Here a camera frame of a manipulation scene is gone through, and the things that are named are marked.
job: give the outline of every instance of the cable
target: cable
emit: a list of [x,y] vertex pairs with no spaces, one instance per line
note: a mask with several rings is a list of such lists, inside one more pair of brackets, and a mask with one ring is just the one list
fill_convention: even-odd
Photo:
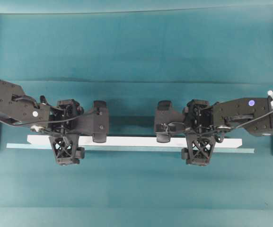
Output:
[[[259,117],[256,117],[256,118],[254,118],[254,119],[252,119],[252,120],[250,120],[250,121],[248,121],[248,122],[239,124],[239,125],[237,125],[237,126],[231,128],[231,129],[215,129],[215,130],[212,130],[212,131],[207,131],[207,132],[203,132],[203,133],[197,133],[196,135],[198,135],[198,136],[203,136],[203,135],[208,135],[208,134],[212,134],[212,133],[216,133],[216,134],[217,134],[218,132],[221,132],[221,131],[224,131],[224,130],[227,130],[227,132],[230,132],[230,131],[233,131],[234,129],[238,129],[238,128],[241,128],[241,127],[243,127],[243,126],[245,126],[245,125],[247,125],[247,124],[250,124],[250,123],[253,123],[253,122],[255,122],[255,121],[258,121],[258,120],[260,120],[260,119],[262,119],[262,118],[264,118],[264,117],[270,115],[271,113],[273,113],[273,110],[267,112],[267,113],[264,114],[264,115],[261,115],[261,116],[259,116]],[[184,123],[182,123],[182,122],[171,122],[171,123],[169,123],[167,126],[169,126],[170,124],[183,124],[183,125],[184,125]]]
[[250,121],[248,121],[248,122],[239,124],[238,126],[235,126],[233,129],[238,129],[238,128],[241,128],[241,127],[245,126],[246,124],[250,124],[250,123],[252,123],[252,122],[258,121],[258,120],[260,120],[260,119],[262,119],[262,118],[264,118],[264,117],[270,115],[271,113],[273,113],[273,110],[267,112],[267,113],[264,114],[264,115],[261,115],[261,116],[259,116],[259,117],[256,117],[256,118],[254,118],[254,119],[252,119],[252,120],[250,120]]
[[4,120],[0,119],[0,123],[6,124],[8,126],[13,126],[13,127],[21,127],[21,126],[27,126],[27,125],[33,125],[33,124],[39,124],[39,123],[61,123],[61,122],[73,121],[73,120],[75,120],[75,119],[77,119],[79,117],[82,117],[82,116],[85,116],[85,115],[90,115],[93,112],[94,111],[91,111],[91,112],[88,112],[88,113],[84,113],[82,115],[78,115],[78,116],[75,116],[75,117],[71,117],[71,118],[64,119],[64,120],[58,120],[58,121],[37,121],[37,122],[27,122],[27,123],[22,123],[22,124],[11,124],[11,123],[8,123],[7,121],[4,121]]

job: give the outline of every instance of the teal fabric backdrop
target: teal fabric backdrop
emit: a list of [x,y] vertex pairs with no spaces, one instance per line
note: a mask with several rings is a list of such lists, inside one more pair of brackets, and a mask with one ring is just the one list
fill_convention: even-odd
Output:
[[[90,108],[106,100],[112,135],[153,135],[159,100],[182,109],[193,98],[213,103],[273,89],[272,1],[239,2],[0,14],[0,79],[53,104],[74,98]],[[232,132],[255,154],[214,154],[207,167],[186,166],[179,153],[124,151],[87,151],[79,166],[63,167],[49,150],[6,149],[26,143],[27,134],[0,125],[0,227],[273,226],[272,137]]]
[[0,13],[134,12],[257,5],[271,6],[273,0],[0,0]]

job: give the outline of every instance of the teal tablecloth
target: teal tablecloth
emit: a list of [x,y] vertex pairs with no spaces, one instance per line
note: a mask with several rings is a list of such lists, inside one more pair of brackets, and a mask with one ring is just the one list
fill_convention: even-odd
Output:
[[[182,109],[273,89],[273,5],[0,15],[0,79],[53,104],[104,99],[111,134],[153,135],[159,100]],[[255,154],[214,154],[207,167],[123,151],[63,167],[49,150],[6,149],[29,133],[0,125],[0,227],[273,226],[271,137],[233,132]]]

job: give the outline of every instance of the purple sticker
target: purple sticker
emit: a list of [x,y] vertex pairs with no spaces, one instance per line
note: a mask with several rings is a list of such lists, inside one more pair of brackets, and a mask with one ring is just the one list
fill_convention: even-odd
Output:
[[255,101],[254,100],[250,100],[249,101],[249,106],[254,106],[255,105]]

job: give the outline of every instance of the white dot sticker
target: white dot sticker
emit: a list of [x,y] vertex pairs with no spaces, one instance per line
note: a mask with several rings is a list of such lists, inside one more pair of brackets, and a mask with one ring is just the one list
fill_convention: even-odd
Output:
[[37,117],[37,116],[38,116],[38,112],[37,112],[37,111],[33,111],[32,115],[33,115],[34,117]]

